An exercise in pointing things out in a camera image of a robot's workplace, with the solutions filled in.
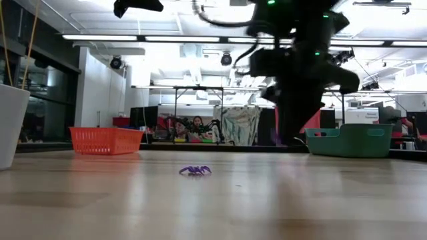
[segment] green plastic bin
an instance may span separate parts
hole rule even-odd
[[[306,129],[311,154],[337,157],[387,157],[393,125],[344,124],[340,129]]]

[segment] white pot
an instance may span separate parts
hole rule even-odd
[[[0,170],[12,166],[29,92],[0,84]]]

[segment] purple plastic object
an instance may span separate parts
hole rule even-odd
[[[192,174],[200,174],[200,175],[204,175],[205,171],[208,171],[209,173],[212,173],[211,169],[207,166],[202,166],[202,167],[192,167],[192,166],[188,166],[188,167],[184,167],[183,169],[181,169],[179,171],[179,174],[182,174],[183,172],[188,171],[189,173]]]

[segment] orange plastic basket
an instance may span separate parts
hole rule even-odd
[[[139,150],[143,131],[99,128],[70,127],[73,148],[76,153],[94,155],[117,155]]]

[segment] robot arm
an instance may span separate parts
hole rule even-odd
[[[255,38],[261,33],[274,36],[274,49],[255,51],[255,46],[245,53],[255,51],[250,56],[247,74],[276,78],[279,134],[286,144],[322,106],[325,87],[340,85],[342,94],[358,90],[357,74],[339,67],[328,54],[332,36],[350,22],[331,10],[339,0],[252,1],[256,4],[252,19],[243,23],[209,20],[199,10],[196,0],[193,0],[193,9],[202,20],[213,25],[248,27],[246,34]],[[117,0],[115,7],[116,4],[121,9],[116,8],[115,13],[124,13],[128,7],[163,9],[158,0]],[[293,39],[292,47],[281,48],[280,39]]]

